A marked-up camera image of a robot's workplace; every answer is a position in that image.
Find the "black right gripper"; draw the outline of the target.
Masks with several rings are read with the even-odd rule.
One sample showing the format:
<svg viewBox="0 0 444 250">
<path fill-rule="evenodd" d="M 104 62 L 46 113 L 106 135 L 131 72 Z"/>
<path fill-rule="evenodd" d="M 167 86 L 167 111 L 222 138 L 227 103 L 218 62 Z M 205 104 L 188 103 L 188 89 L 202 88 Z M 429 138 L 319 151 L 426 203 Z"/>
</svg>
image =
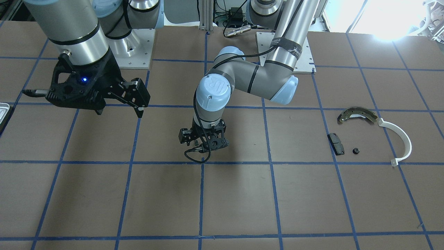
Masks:
<svg viewBox="0 0 444 250">
<path fill-rule="evenodd" d="M 57 107 L 94 110 L 100 115 L 105 98 L 132 106 L 142 118 L 151 97 L 141 78 L 123 81 L 111 49 L 98 61 L 81 66 L 73 65 L 68 54 L 59 55 L 47 101 Z"/>
</svg>

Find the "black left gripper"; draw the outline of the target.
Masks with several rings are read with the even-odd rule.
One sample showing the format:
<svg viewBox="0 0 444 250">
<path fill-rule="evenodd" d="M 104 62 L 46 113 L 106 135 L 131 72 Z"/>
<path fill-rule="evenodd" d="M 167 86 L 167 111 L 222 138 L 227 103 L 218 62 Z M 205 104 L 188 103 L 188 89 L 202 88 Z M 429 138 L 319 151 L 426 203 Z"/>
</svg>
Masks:
<svg viewBox="0 0 444 250">
<path fill-rule="evenodd" d="M 198 138 L 203 138 L 204 140 L 201 144 L 195 143 L 196 147 L 194 150 L 218 150 L 229 145 L 229 141 L 224 136 L 225 130 L 226 124 L 223 119 L 220 119 L 216 126 L 210 128 L 201 128 L 199 124 L 193 121 L 190 129 L 182 128 L 179 131 L 179 141 L 181 144 L 186 143 L 189 146 L 191 142 L 197 141 Z"/>
</svg>

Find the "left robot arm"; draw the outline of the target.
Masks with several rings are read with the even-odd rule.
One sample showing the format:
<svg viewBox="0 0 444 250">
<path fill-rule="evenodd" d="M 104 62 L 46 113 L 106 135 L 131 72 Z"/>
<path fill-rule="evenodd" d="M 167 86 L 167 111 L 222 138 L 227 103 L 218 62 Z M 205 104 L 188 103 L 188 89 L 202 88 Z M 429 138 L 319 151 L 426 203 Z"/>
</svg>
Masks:
<svg viewBox="0 0 444 250">
<path fill-rule="evenodd" d="M 293 71 L 319 1 L 248 0 L 245 5 L 249 22 L 275 32 L 265 51 L 265 63 L 247 61 L 247 55 L 237 47 L 221 49 L 195 90 L 192 127 L 179 132 L 181 144 L 202 141 L 193 152 L 211 152 L 228 146 L 222 114 L 234 90 L 287 105 L 298 86 Z"/>
</svg>

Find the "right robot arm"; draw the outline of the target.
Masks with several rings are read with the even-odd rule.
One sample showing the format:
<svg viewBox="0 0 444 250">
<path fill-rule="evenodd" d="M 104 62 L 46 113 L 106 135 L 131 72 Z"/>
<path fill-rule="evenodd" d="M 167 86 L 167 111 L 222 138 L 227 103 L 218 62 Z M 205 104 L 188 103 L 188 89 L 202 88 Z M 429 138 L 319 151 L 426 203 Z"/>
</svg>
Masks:
<svg viewBox="0 0 444 250">
<path fill-rule="evenodd" d="M 63 108 L 93 110 L 115 99 L 143 116 L 150 95 L 140 78 L 125 80 L 117 59 L 149 62 L 137 30 L 164 26 L 163 0 L 26 0 L 25 6 L 59 52 L 48 90 L 22 90 Z"/>
</svg>

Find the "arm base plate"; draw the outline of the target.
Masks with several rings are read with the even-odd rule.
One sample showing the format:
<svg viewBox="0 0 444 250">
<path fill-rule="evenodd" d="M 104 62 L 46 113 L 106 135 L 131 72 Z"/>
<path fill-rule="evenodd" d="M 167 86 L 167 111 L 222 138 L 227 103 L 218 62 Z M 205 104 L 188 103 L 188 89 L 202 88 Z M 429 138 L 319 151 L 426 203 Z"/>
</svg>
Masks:
<svg viewBox="0 0 444 250">
<path fill-rule="evenodd" d="M 107 38 L 121 69 L 149 69 L 156 30 L 132 30 L 122 39 Z"/>
<path fill-rule="evenodd" d="M 265 52 L 267 49 L 269 49 L 273 37 L 274 33 L 265 33 L 265 32 L 256 33 L 257 49 L 259 53 Z M 313 72 L 316 72 L 315 63 L 309 46 L 308 38 L 306 37 L 304 44 L 302 46 L 301 57 L 297 61 L 293 73 L 311 74 Z"/>
</svg>

